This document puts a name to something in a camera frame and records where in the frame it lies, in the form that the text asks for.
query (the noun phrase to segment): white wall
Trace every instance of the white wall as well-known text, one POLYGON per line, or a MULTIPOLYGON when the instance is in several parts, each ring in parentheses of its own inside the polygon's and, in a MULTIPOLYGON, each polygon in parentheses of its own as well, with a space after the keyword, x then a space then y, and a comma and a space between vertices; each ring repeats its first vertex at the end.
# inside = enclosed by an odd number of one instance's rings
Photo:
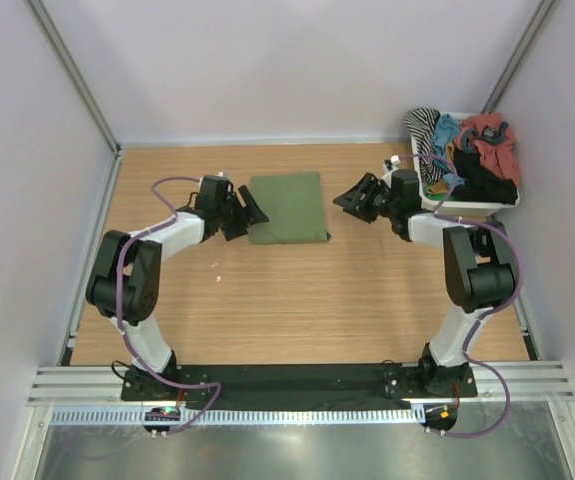
POLYGON ((575 390, 575 2, 560 3, 499 109, 524 178, 504 220, 525 257, 542 353, 562 359, 575 390))
POLYGON ((383 139, 483 107, 537 0, 46 0, 121 142, 383 139))
POLYGON ((0 479, 54 364, 109 149, 20 0, 0 0, 0 479))

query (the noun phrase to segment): wooden table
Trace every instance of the wooden table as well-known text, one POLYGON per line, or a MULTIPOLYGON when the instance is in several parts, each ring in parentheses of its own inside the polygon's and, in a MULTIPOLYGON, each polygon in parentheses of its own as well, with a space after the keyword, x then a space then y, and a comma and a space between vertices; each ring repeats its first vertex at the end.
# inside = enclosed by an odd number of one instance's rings
MULTIPOLYGON (((126 152, 107 227, 144 228, 168 217, 150 193, 157 179, 221 170, 236 185, 253 175, 321 173, 327 244, 251 245, 218 235, 163 265, 156 309, 181 363, 326 363, 417 360, 448 307, 442 253, 406 243, 381 219, 366 224, 332 199, 406 144, 134 149, 126 152)), ((175 205, 192 185, 161 187, 175 205)), ((493 318, 473 351, 525 360, 513 309, 493 318)), ((87 305, 73 364, 128 361, 120 336, 87 305)))

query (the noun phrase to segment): black cloth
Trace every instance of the black cloth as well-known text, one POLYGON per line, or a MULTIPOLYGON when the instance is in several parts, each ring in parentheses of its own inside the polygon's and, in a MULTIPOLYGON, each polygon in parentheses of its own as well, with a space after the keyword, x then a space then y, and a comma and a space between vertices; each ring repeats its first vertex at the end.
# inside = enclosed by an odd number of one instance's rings
POLYGON ((498 178, 480 164, 478 153, 454 151, 454 165, 465 185, 454 189, 452 196, 459 202, 494 202, 516 205, 518 190, 513 180, 498 178))

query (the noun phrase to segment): blue cloth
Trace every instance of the blue cloth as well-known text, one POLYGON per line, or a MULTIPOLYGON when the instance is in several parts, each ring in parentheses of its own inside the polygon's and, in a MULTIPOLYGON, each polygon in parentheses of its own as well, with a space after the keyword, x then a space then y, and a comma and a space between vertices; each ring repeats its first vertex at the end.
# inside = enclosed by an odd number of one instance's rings
MULTIPOLYGON (((443 175, 443 180, 445 180, 445 183, 451 187, 451 184, 454 183, 454 174, 453 173, 446 173, 445 175, 443 175)), ((465 184, 465 180, 458 177, 458 181, 456 182, 456 186, 464 185, 464 184, 465 184)))
MULTIPOLYGON (((436 129, 434 130, 433 141, 436 155, 444 157, 445 147, 449 142, 453 142, 459 133, 460 126, 456 119, 448 113, 443 113, 436 122, 436 129)), ((441 170, 449 172, 449 169, 442 162, 434 161, 434 164, 441 170)))

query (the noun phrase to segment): metal floor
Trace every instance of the metal floor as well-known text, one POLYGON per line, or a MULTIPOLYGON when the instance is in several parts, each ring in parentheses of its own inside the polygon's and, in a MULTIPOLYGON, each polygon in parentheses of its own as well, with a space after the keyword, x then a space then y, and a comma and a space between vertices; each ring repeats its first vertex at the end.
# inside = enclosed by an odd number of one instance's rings
MULTIPOLYGON (((484 428, 500 415, 501 409, 501 403, 463 404, 457 431, 484 428)), ((204 427, 157 440, 144 436, 144 430, 134 426, 51 426, 36 478, 563 480, 573 477, 549 403, 516 402, 505 424, 474 440, 440 438, 424 433, 422 427, 414 424, 204 427), (105 458, 90 461, 84 459, 86 455, 105 458)))

